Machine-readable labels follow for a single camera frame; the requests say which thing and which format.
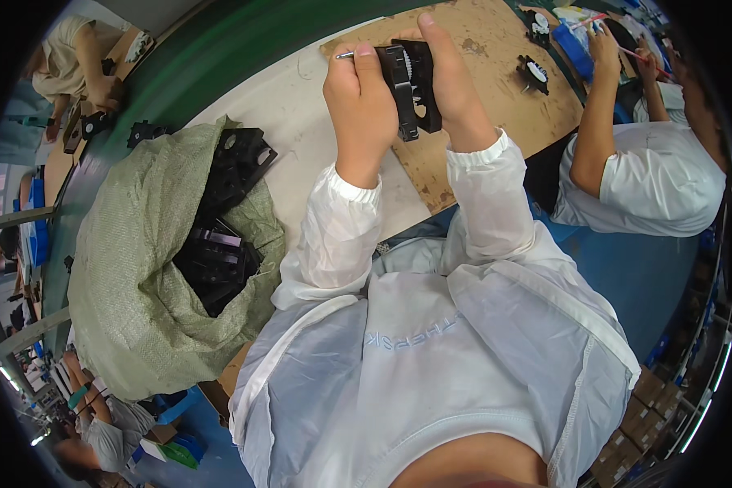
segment blue plastic bin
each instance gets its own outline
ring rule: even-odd
[[[33,178],[29,187],[28,209],[42,209],[46,206],[44,199],[44,181]],[[49,232],[46,220],[36,220],[29,223],[29,262],[33,268],[38,268],[46,262],[49,254]]]
[[[553,35],[553,39],[559,43],[566,56],[572,62],[581,78],[586,80],[588,83],[593,83],[594,80],[594,62],[591,60],[591,56],[588,55],[586,50],[583,48],[580,41],[569,31],[569,27],[565,24],[561,24],[550,33]]]

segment white sleeve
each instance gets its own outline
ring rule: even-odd
[[[708,198],[696,166],[677,155],[647,148],[618,151],[605,162],[599,200],[631,215],[653,220],[685,220]]]
[[[287,310],[364,287],[379,239],[381,188],[381,179],[373,190],[354,187],[342,180],[335,164],[322,170],[307,201],[301,240],[279,266],[275,307]]]
[[[545,225],[532,219],[523,188],[525,172],[521,150],[504,131],[485,151],[447,150],[447,177],[464,224],[458,240],[469,264],[509,259],[553,268],[562,262],[575,266]],[[448,234],[448,239],[456,237]],[[458,261],[448,261],[443,268],[452,271],[463,260]]]

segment elastic cuff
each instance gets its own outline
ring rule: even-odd
[[[371,190],[353,186],[347,181],[342,180],[339,173],[336,172],[336,163],[325,168],[323,175],[332,193],[339,195],[345,200],[356,201],[358,203],[375,203],[379,200],[380,193],[382,192],[382,178],[380,175],[377,175],[377,188]]]
[[[499,127],[495,127],[495,129],[501,132],[499,139],[490,148],[483,151],[453,152],[450,148],[450,143],[447,143],[447,161],[451,164],[468,168],[493,164],[502,155],[504,150],[508,148],[510,143],[512,143],[508,137],[508,133],[504,132],[504,129]]]

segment hand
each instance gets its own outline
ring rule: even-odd
[[[55,119],[54,124],[47,126],[44,131],[44,141],[55,142],[57,141],[57,134],[60,132],[60,120]]]
[[[594,75],[600,74],[619,78],[621,58],[618,57],[618,42],[605,23],[600,27],[588,26],[588,52],[594,60]]]
[[[643,56],[646,60],[637,60],[637,67],[640,69],[640,76],[643,78],[643,83],[654,83],[656,76],[659,74],[656,70],[656,55],[647,48],[637,48],[634,53]]]
[[[72,365],[78,366],[78,356],[73,351],[66,351],[63,353],[62,361],[64,361],[68,367],[71,367]]]
[[[87,100],[101,112],[117,110],[122,91],[122,80],[117,76],[99,76],[95,80],[87,80]]]
[[[349,51],[353,59],[336,59]],[[399,131],[399,114],[371,44],[336,47],[322,94],[336,133],[336,172],[353,186],[376,188],[380,161]]]
[[[434,59],[434,98],[442,115],[442,129],[449,133],[453,151],[488,149],[499,139],[499,135],[488,119],[469,68],[453,44],[449,32],[437,24],[429,13],[418,16],[418,27],[402,30],[392,37],[419,39],[429,43]]]

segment cardboard box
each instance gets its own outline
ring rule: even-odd
[[[239,377],[239,371],[241,371],[241,366],[244,364],[244,359],[246,358],[246,353],[250,350],[250,346],[252,346],[252,342],[244,344],[233,360],[224,367],[222,375],[215,381],[202,381],[198,383],[200,391],[203,392],[206,399],[217,411],[220,425],[226,429],[230,420],[228,401],[230,400],[230,396],[233,395],[235,381]]]
[[[643,419],[639,431],[632,436],[632,441],[643,453],[647,452],[656,442],[665,423],[666,421],[658,412],[651,410]]]
[[[602,488],[613,488],[642,457],[643,453],[632,442],[624,440],[597,473],[592,473]]]
[[[634,385],[632,395],[647,405],[648,408],[651,408],[656,403],[656,399],[661,395],[664,389],[664,382],[644,365],[640,365],[640,369],[642,369],[640,378]]]
[[[600,473],[604,465],[617,454],[618,447],[625,442],[629,442],[626,434],[616,429],[613,435],[610,436],[607,444],[602,447],[602,451],[599,452],[599,456],[596,457],[594,464],[591,465],[591,473],[595,476],[597,473]]]
[[[643,419],[648,415],[650,410],[649,407],[634,396],[629,398],[624,420],[621,421],[621,431],[631,439],[642,437],[642,435],[639,435],[639,432],[643,427]]]
[[[683,398],[683,391],[675,383],[666,383],[656,398],[654,410],[659,412],[665,420],[669,420],[678,408],[678,404],[681,403],[681,398]]]
[[[176,425],[181,421],[181,418],[177,418],[167,425],[155,425],[146,433],[144,439],[151,440],[155,444],[167,444],[176,435]]]

